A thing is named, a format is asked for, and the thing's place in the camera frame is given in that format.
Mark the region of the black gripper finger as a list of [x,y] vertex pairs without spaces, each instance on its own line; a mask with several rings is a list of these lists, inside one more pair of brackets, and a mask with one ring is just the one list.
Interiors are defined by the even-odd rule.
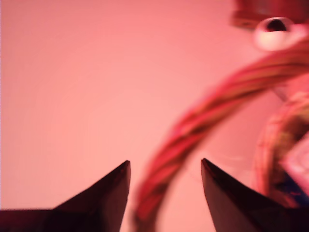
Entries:
[[290,211],[207,159],[201,161],[205,198],[218,232],[295,232]]
[[48,231],[120,231],[130,178],[130,161],[126,160],[95,184],[52,210],[48,218]]

